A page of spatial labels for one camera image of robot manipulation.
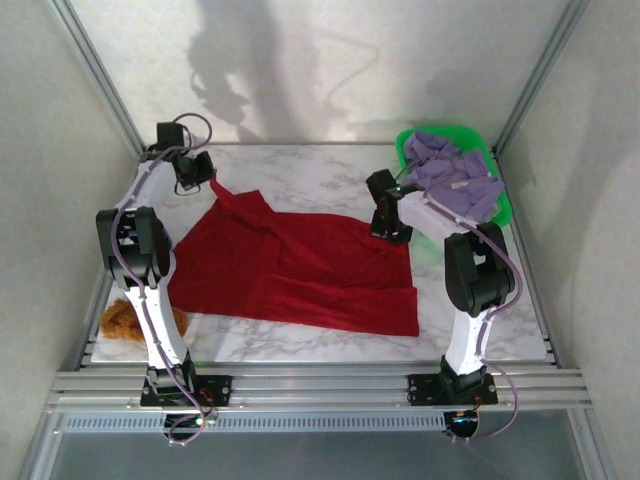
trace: white marble surface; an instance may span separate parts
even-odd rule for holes
[[[221,146],[210,149],[220,182],[234,193],[259,189],[276,211],[331,212],[369,222],[374,205],[365,179],[375,170],[398,170],[392,146]],[[157,214],[175,243],[215,200],[207,186],[190,197],[167,191]],[[519,265],[510,230],[507,248]],[[454,307],[444,287],[442,251],[414,234],[411,269],[418,289],[419,337],[389,337],[219,315],[191,315],[185,337],[196,361],[380,362],[435,360],[445,352]],[[109,303],[123,296],[113,288]],[[496,318],[487,356],[542,360],[546,351],[528,290]],[[144,344],[99,334],[93,362],[144,362]]]

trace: green plastic bin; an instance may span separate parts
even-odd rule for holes
[[[447,138],[451,141],[451,143],[453,143],[456,147],[459,147],[463,152],[479,148],[480,150],[482,150],[484,159],[487,162],[487,168],[491,172],[491,175],[493,175],[494,177],[500,177],[500,174],[498,173],[498,167],[493,161],[493,158],[489,153],[489,149],[487,148],[487,144],[484,143],[484,140],[482,139],[480,134],[470,128],[459,126],[420,127],[412,128],[410,130],[402,132],[396,138],[396,150],[398,152],[398,159],[400,160],[400,166],[402,168],[407,166],[407,159],[404,157],[404,151],[402,147],[404,146],[404,142],[407,141],[407,138],[409,138],[411,134],[416,130],[421,130],[432,135],[438,135],[440,137]],[[512,210],[511,203],[509,203],[509,198],[507,197],[507,192],[505,191],[503,191],[498,197],[497,210],[498,212],[493,216],[491,220],[501,227],[506,227],[511,221]]]

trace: white wall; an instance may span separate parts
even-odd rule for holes
[[[640,478],[640,1],[593,0],[504,159],[554,338]]]
[[[147,142],[194,110],[214,141],[493,142],[567,0],[72,0]]]
[[[135,162],[46,2],[0,15],[0,477],[17,477]]]

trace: cable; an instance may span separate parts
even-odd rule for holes
[[[435,200],[433,200],[433,197],[429,196],[429,197],[425,197],[425,198],[427,198],[427,205],[429,207],[431,207],[434,211],[439,213],[444,218],[446,218],[448,220],[451,220],[456,225],[460,225],[461,227],[466,228],[470,232],[472,232],[475,235],[477,235],[484,243],[489,245],[491,250],[496,252],[496,254],[508,265],[508,267],[513,272],[513,276],[515,277],[516,294],[513,296],[513,298],[509,302],[507,302],[504,305],[501,305],[498,308],[496,308],[495,310],[489,312],[487,314],[487,316],[484,318],[483,322],[482,322],[482,326],[480,327],[480,332],[478,332],[478,340],[476,342],[476,355],[482,356],[482,353],[483,353],[482,352],[482,343],[483,343],[484,337],[485,337],[485,335],[487,333],[487,329],[489,328],[489,321],[492,318],[494,318],[496,315],[498,315],[498,313],[504,312],[505,310],[513,307],[513,305],[515,305],[518,302],[518,300],[520,300],[520,297],[522,297],[522,292],[523,292],[523,288],[524,288],[524,281],[522,279],[522,274],[520,273],[520,270],[518,269],[516,264],[513,263],[513,260],[511,260],[509,258],[509,256],[506,254],[506,252],[504,252],[500,247],[498,247],[484,233],[482,233],[480,230],[478,230],[473,225],[470,225],[469,223],[463,221],[460,217],[456,217],[455,215],[449,213],[449,211],[446,208],[444,208],[444,205],[441,205],[438,202],[436,202]],[[500,433],[504,432],[507,428],[509,428],[513,424],[513,422],[515,421],[516,417],[518,416],[518,411],[520,409],[520,399],[518,397],[518,389],[516,388],[515,383],[513,382],[511,377],[507,374],[507,372],[505,372],[498,365],[495,365],[494,363],[491,363],[491,362],[489,362],[489,361],[487,361],[487,360],[485,360],[483,358],[480,359],[480,362],[484,366],[489,368],[490,370],[494,370],[494,371],[498,372],[500,375],[502,375],[505,378],[505,380],[509,384],[509,387],[511,388],[511,391],[513,392],[513,411],[511,413],[511,417],[509,417],[509,420],[507,420],[507,422],[504,425],[502,425],[498,429],[494,430],[493,432],[486,433],[486,434],[480,435],[478,437],[472,437],[473,440],[481,440],[481,439],[486,439],[486,438],[493,438],[496,435],[499,435]],[[467,442],[469,442],[471,440],[471,438],[466,438],[465,440]]]
[[[191,443],[192,441],[194,441],[203,432],[203,430],[204,430],[204,428],[206,426],[206,422],[205,422],[206,415],[204,414],[204,411],[202,410],[202,406],[200,405],[198,400],[196,400],[196,398],[191,394],[191,392],[189,392],[180,383],[180,381],[176,377],[176,374],[175,374],[175,372],[173,370],[173,366],[171,365],[171,362],[169,362],[169,358],[168,358],[166,352],[164,351],[164,349],[162,348],[162,344],[160,342],[160,339],[158,338],[158,333],[156,332],[156,329],[153,326],[153,322],[151,321],[151,315],[149,314],[149,309],[147,308],[147,297],[144,294],[144,287],[145,287],[144,282],[142,281],[142,279],[140,279],[140,277],[138,277],[133,272],[133,270],[131,269],[131,266],[125,261],[124,257],[122,256],[122,252],[120,251],[120,245],[118,244],[117,233],[118,233],[118,226],[120,225],[120,220],[122,218],[122,215],[124,215],[124,212],[126,211],[126,209],[129,208],[129,206],[135,201],[136,197],[138,196],[138,193],[140,192],[140,190],[142,189],[142,186],[144,185],[144,182],[151,175],[151,172],[171,152],[178,151],[178,150],[182,150],[182,151],[185,151],[185,150],[197,150],[197,149],[202,148],[205,145],[207,145],[209,143],[209,141],[211,140],[211,137],[213,136],[213,127],[211,126],[211,123],[209,122],[209,120],[207,120],[205,117],[203,117],[202,115],[200,115],[198,113],[189,112],[189,113],[183,113],[182,115],[178,115],[173,120],[173,122],[175,123],[178,120],[180,120],[182,118],[185,118],[185,117],[196,117],[196,118],[199,118],[202,121],[204,121],[204,123],[207,125],[207,128],[209,129],[209,134],[208,134],[207,138],[201,144],[198,144],[198,145],[195,145],[195,146],[190,146],[190,147],[187,147],[186,149],[185,149],[185,147],[169,147],[169,148],[163,150],[160,153],[160,155],[158,155],[158,157],[149,166],[147,171],[145,171],[142,175],[140,175],[140,178],[138,178],[137,182],[134,184],[133,189],[131,190],[131,194],[129,195],[129,198],[127,198],[123,202],[123,204],[120,206],[120,208],[118,209],[118,211],[116,213],[116,216],[113,219],[113,225],[111,227],[111,247],[113,248],[113,253],[114,253],[116,259],[118,260],[118,262],[120,263],[120,265],[122,266],[122,268],[125,270],[125,272],[127,272],[129,277],[131,277],[131,279],[138,285],[138,288],[140,290],[140,300],[141,300],[141,305],[142,305],[142,312],[143,312],[143,315],[144,315],[144,319],[147,322],[147,326],[149,327],[149,331],[151,332],[151,338],[153,340],[153,344],[156,346],[156,348],[158,350],[158,355],[162,359],[162,363],[164,364],[165,368],[167,369],[167,373],[169,374],[169,377],[171,378],[173,383],[175,383],[176,387],[178,387],[180,392],[198,410],[198,414],[197,415],[185,415],[185,416],[179,418],[171,426],[171,429],[169,430],[169,435],[168,435],[169,443],[177,443],[177,444],[183,445],[183,446]],[[184,423],[187,420],[191,420],[191,419],[193,419],[193,418],[195,418],[197,416],[200,416],[202,418],[202,424],[199,426],[198,430],[193,435],[191,435],[190,437],[188,437],[188,438],[186,438],[184,440],[176,440],[174,438],[174,436],[173,436],[173,432],[176,429],[176,427],[178,425],[180,425],[181,423]]]

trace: red towel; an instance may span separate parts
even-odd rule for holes
[[[409,251],[359,220],[274,212],[215,180],[213,207],[175,248],[173,307],[352,332],[418,335]]]

